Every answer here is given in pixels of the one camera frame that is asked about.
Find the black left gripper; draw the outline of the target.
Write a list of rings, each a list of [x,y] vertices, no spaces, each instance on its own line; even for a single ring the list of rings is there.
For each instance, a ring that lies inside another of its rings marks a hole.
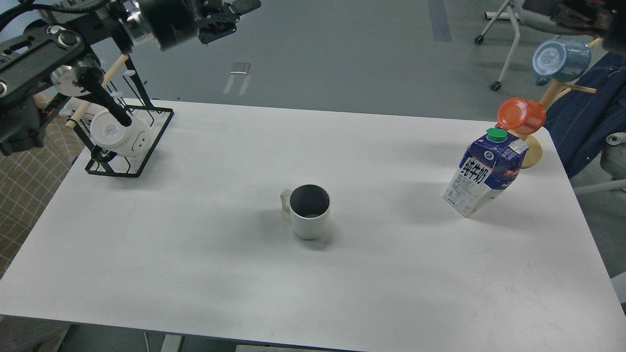
[[[133,0],[131,3],[132,43],[153,43],[161,51],[168,51],[197,34],[202,44],[233,34],[244,14],[262,6],[260,0],[200,0],[194,22],[183,0]]]

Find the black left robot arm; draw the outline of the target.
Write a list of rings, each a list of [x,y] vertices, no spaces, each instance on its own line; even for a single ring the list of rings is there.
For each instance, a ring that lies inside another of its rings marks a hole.
[[[260,6],[259,0],[19,1],[2,13],[2,27],[34,10],[48,16],[1,44],[1,153],[43,147],[52,114],[70,97],[85,97],[131,126],[105,92],[94,43],[112,38],[122,54],[146,41],[162,51],[192,37],[207,44],[235,33],[241,17]]]

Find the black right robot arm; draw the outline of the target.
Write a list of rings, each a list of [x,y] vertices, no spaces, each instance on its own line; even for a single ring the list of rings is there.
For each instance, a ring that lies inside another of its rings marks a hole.
[[[626,54],[624,0],[524,0],[521,7],[577,35],[602,38],[607,52]]]

